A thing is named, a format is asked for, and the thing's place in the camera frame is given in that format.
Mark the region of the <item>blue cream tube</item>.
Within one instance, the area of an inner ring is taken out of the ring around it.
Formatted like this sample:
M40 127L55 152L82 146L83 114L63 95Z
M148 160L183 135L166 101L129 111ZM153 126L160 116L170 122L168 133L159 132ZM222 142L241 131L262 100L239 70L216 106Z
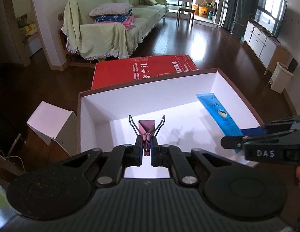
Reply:
M240 128L236 125L214 93L197 94L197 98L218 124L225 136L243 135Z

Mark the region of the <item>pink binder clip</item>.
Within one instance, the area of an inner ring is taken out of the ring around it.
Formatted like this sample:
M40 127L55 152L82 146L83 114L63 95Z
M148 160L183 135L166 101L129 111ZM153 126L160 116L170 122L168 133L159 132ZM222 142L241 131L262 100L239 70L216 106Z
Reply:
M129 124L133 128L137 138L136 145L144 156L150 156L151 141L153 137L158 135L161 127L165 124L166 117L162 117L158 126L156 126L155 120L139 120L138 126L134 123L133 117L129 115Z

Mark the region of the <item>brown white storage box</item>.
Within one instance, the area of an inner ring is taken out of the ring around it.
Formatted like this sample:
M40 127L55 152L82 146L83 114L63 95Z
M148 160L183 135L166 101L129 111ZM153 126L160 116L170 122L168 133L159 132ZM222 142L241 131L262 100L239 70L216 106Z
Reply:
M241 129L263 124L262 118L240 90L220 69L170 74L132 81L80 93L78 102L77 148L110 151L124 143L134 143L135 122L165 119L157 140L183 151L201 148L245 163L244 154L221 147L223 132L198 100L212 93Z

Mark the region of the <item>white trash bin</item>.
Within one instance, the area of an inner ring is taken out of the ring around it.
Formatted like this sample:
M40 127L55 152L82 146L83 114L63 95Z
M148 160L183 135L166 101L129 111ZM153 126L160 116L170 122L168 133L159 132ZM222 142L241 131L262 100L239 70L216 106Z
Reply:
M281 62L277 62L277 66L269 80L271 89L277 93L282 93L292 77L293 73L289 72Z

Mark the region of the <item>red cardboard mat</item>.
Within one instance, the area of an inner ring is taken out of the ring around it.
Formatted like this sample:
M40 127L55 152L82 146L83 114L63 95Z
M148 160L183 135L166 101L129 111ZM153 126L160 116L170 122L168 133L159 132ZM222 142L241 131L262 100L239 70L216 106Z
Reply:
M95 66L92 89L197 69L188 55L156 55L103 61Z

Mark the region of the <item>white tv cabinet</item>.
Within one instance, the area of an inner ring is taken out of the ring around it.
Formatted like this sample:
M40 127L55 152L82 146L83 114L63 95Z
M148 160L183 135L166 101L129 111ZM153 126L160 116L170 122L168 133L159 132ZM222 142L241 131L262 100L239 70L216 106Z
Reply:
M244 41L253 50L267 72L273 73L280 62L288 68L292 61L291 53L275 37L267 35L257 23L248 21Z

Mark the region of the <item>green covered sofa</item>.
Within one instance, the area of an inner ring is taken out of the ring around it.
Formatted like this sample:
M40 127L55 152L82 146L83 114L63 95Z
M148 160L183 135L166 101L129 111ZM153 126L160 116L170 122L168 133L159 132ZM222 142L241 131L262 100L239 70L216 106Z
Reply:
M129 58L169 12L166 0L154 1L155 5L148 5L142 0L68 0L61 28L67 37L67 51L86 60ZM129 27L119 22L95 22L94 17L89 15L90 11L106 3L132 6L133 21Z

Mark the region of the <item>yellow bucket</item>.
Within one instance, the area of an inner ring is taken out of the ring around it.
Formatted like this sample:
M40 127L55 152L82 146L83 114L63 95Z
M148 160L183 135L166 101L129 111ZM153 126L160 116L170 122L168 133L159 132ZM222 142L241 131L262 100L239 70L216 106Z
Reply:
M199 6L199 16L207 17L208 8L206 6Z

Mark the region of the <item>flat screen television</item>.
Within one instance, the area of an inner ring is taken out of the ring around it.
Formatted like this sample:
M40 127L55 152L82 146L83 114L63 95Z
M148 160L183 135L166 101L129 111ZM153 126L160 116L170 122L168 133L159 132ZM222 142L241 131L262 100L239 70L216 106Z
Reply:
M288 2L285 0L257 0L254 21L274 37L278 37Z

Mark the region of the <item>pink folded blanket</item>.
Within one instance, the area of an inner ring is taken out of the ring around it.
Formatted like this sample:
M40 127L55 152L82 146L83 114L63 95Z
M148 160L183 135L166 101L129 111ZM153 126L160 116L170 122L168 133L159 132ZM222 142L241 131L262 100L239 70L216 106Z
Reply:
M123 25L127 30L130 30L136 27L134 21L135 21L135 16L130 15L125 21L121 22L120 24Z

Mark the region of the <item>blue folded blanket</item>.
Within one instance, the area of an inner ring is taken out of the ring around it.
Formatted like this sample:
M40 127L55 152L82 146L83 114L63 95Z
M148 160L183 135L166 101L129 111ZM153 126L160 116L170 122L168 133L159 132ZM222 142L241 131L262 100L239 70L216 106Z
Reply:
M94 18L94 22L95 23L109 23L109 22L123 23L131 15L132 15L132 9L130 9L125 14L97 16Z

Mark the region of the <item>wooden chair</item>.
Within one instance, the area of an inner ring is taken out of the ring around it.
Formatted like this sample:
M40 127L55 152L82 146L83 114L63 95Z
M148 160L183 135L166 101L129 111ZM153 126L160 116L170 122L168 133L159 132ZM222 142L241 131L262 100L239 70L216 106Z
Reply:
M188 13L188 22L191 22L191 26L193 26L193 20L195 15L195 9L192 5L193 0L178 0L178 7L177 7L177 23L180 23L181 13L187 12Z

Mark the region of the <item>grey white pillow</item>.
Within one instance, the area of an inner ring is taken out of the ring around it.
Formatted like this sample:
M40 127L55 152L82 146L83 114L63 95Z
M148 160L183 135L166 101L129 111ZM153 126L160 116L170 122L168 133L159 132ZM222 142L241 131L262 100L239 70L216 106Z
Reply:
M127 14L134 6L128 3L105 3L89 12L90 17L104 15L124 15Z

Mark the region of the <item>green cushion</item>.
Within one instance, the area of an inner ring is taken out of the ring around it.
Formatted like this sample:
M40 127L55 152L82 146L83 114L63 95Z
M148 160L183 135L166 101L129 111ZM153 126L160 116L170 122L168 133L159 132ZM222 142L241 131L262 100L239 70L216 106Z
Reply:
M140 5L154 6L157 5L155 0L139 0Z

